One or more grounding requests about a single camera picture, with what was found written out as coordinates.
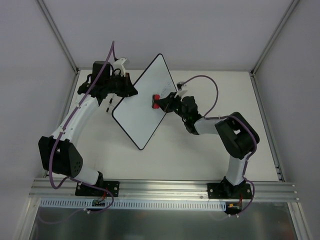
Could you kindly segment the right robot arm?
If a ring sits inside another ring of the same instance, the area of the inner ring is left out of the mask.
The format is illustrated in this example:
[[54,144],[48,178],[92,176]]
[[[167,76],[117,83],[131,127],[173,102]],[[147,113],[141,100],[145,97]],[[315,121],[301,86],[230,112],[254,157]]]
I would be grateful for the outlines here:
[[240,112],[220,117],[205,117],[198,111],[193,96],[152,96],[152,108],[178,115],[192,135],[217,135],[229,155],[227,173],[213,192],[228,199],[240,196],[246,185],[244,177],[249,158],[256,152],[260,137]]

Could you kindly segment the white whiteboard black frame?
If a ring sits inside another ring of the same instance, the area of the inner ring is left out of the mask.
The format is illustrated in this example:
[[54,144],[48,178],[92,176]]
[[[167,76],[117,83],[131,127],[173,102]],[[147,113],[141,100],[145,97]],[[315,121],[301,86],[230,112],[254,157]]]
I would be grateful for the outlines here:
[[142,151],[166,115],[162,110],[152,108],[153,95],[162,99],[176,92],[177,87],[161,53],[156,55],[133,86],[138,94],[121,99],[111,115]]

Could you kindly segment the red black whiteboard eraser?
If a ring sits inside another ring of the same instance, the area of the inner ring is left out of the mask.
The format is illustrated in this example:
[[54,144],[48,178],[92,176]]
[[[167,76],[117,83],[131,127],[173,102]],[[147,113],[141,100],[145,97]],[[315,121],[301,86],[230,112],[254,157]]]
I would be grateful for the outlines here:
[[154,94],[153,96],[152,96],[152,105],[151,105],[151,107],[153,108],[153,109],[159,109],[160,108],[160,106],[159,106],[159,104],[158,104],[158,100],[160,99],[160,95],[159,94]]

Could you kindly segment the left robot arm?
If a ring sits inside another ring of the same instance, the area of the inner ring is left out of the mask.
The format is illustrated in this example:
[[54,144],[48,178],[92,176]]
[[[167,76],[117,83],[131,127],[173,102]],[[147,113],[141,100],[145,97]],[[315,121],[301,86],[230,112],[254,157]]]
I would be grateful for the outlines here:
[[84,164],[77,143],[88,120],[109,94],[122,98],[138,94],[126,71],[128,62],[124,57],[116,58],[113,64],[95,61],[92,73],[79,86],[75,103],[65,119],[50,136],[40,138],[38,148],[42,166],[54,189],[61,187],[53,180],[53,174],[59,174],[64,180],[71,179],[85,185],[94,196],[104,191],[103,174]]

